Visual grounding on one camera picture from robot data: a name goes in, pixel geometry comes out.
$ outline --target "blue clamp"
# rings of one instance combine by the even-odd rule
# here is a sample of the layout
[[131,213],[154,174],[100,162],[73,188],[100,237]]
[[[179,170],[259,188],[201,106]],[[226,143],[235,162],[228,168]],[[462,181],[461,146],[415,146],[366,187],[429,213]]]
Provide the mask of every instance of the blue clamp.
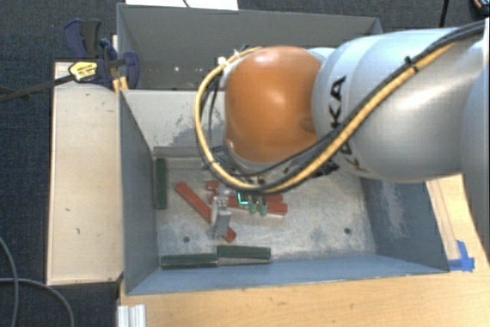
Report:
[[[98,42],[99,27],[100,21],[97,20],[74,19],[64,26],[64,42],[73,51],[77,59],[89,58],[96,62],[98,77],[90,83],[112,89],[116,77],[111,75],[110,69],[126,66],[129,89],[135,89],[139,80],[139,62],[135,51],[124,53],[122,59],[118,60],[117,51],[107,38]],[[103,59],[97,54],[97,44],[103,50]]]
[[468,251],[466,250],[466,245],[463,241],[456,240],[456,243],[458,244],[461,257],[459,259],[448,260],[449,268],[451,271],[460,270],[472,273],[475,269],[475,258],[468,256]]

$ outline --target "red object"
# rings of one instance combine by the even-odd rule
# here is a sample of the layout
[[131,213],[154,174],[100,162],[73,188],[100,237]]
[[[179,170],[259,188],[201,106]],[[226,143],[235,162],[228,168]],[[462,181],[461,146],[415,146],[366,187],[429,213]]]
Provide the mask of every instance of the red object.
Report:
[[218,180],[210,180],[206,184],[206,189],[208,191],[216,191],[217,188],[219,187],[220,182]]
[[[177,193],[195,209],[208,223],[211,223],[211,208],[199,198],[194,191],[184,182],[180,181],[175,186]],[[229,243],[237,237],[235,231],[229,227],[224,239]]]
[[267,213],[286,215],[288,213],[288,205],[286,203],[267,203]]

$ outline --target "blue tape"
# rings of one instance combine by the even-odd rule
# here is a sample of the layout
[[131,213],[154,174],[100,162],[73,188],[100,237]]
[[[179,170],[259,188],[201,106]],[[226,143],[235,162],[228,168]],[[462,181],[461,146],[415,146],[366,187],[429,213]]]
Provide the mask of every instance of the blue tape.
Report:
[[475,258],[469,257],[466,245],[463,241],[456,240],[459,248],[459,259],[448,260],[451,271],[468,271],[470,273],[475,269]]

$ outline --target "wooden table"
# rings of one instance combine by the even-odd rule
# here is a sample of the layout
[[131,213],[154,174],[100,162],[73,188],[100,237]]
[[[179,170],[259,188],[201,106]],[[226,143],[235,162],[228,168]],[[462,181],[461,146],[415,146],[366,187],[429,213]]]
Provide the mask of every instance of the wooden table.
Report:
[[431,194],[440,190],[455,237],[475,258],[473,273],[130,297],[122,287],[121,304],[145,303],[148,327],[485,327],[490,325],[490,267],[472,223],[462,178],[431,183],[439,186],[432,187]]

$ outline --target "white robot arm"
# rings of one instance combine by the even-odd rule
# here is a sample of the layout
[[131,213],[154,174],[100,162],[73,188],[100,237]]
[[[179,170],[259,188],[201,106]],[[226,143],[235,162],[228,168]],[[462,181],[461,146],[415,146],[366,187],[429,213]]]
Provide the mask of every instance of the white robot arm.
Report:
[[[201,129],[220,78],[225,159]],[[249,49],[203,81],[195,122],[210,170],[250,194],[287,191],[325,168],[396,182],[460,172],[488,249],[488,19],[337,49]]]

